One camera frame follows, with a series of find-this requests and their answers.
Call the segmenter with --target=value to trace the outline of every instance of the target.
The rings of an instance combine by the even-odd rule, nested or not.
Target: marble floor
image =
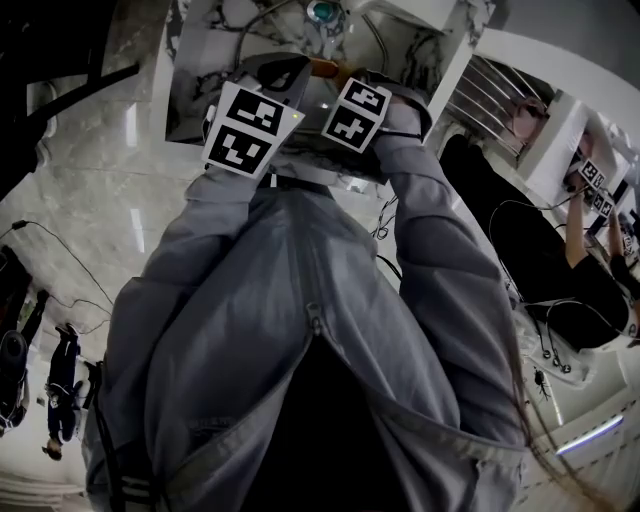
[[[110,301],[139,275],[164,228],[183,208],[185,189],[202,169],[198,161],[169,161],[150,149],[152,82],[168,5],[169,0],[119,1],[103,74],[135,61],[141,64],[140,73],[59,115],[57,132],[46,141],[50,165],[27,176],[0,203],[2,232],[19,219],[46,226],[87,266]],[[68,77],[54,84],[64,93],[85,78]],[[384,201],[354,195],[338,191],[336,199],[373,229]],[[67,305],[87,299],[111,309],[81,266],[42,229],[28,225],[8,234],[2,243],[16,251],[33,275],[34,296],[46,288]],[[395,247],[385,252],[395,256]],[[81,342],[85,357],[102,359],[108,333],[103,321],[108,318],[90,304],[68,309],[49,301],[41,356],[46,360],[57,344],[54,326],[71,321],[82,332],[100,325]]]

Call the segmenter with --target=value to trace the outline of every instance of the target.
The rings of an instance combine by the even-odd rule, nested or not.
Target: marble countertop
[[[339,11],[330,23],[318,24],[306,15],[307,4],[293,1],[257,22],[242,42],[241,57],[292,51],[380,70],[382,51],[362,15]],[[171,1],[153,84],[152,135],[160,151],[200,158],[202,119],[233,72],[240,29],[270,5],[264,0]],[[377,12],[367,15],[390,56],[386,74],[431,96],[442,77],[446,35]],[[307,117],[272,160],[271,172],[360,192],[370,182],[385,181],[372,155],[310,134],[319,131],[338,94],[332,82],[311,78],[300,106]]]

